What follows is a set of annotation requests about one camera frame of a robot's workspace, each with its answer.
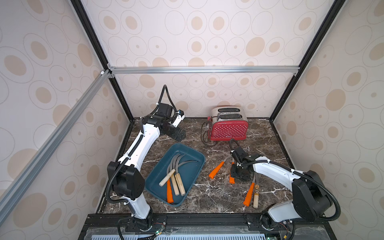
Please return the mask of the wooden handle sickle labelled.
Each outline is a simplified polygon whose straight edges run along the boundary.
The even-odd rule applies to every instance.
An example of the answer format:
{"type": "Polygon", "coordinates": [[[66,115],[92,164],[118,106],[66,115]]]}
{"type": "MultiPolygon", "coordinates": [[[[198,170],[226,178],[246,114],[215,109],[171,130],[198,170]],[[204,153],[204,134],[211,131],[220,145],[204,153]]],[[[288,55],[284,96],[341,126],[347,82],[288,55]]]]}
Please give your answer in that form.
{"type": "Polygon", "coordinates": [[[259,177],[258,174],[255,174],[255,186],[254,186],[254,201],[253,201],[253,208],[257,209],[259,207],[259,177]]]}

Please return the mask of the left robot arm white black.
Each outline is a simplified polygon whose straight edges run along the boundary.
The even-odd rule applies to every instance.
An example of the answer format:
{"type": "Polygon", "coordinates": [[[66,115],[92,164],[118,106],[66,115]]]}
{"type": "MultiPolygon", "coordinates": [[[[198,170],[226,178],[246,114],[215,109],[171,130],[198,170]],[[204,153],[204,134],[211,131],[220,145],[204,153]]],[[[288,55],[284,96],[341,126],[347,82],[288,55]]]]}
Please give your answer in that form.
{"type": "Polygon", "coordinates": [[[140,131],[127,152],[116,162],[110,162],[107,170],[109,180],[105,198],[110,204],[128,204],[137,220],[147,220],[151,207],[147,204],[143,191],[145,179],[140,173],[143,161],[156,139],[167,135],[177,142],[186,137],[186,131],[179,127],[185,114],[177,110],[168,87],[163,86],[155,109],[140,118],[140,131]]]}

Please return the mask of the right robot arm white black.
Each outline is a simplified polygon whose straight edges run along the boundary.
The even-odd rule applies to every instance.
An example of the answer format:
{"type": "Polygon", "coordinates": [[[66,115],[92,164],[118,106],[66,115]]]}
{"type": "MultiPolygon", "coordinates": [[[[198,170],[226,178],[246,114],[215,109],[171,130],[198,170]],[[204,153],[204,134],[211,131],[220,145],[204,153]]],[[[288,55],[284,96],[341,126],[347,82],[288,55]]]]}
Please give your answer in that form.
{"type": "Polygon", "coordinates": [[[277,223],[288,220],[335,221],[340,217],[342,211],[337,198],[324,186],[316,172],[302,172],[263,155],[248,154],[234,139],[229,141],[229,145],[235,161],[231,167],[232,178],[255,184],[258,175],[264,175],[292,192],[291,200],[272,204],[262,212],[260,221],[265,229],[272,229],[277,223]]]}

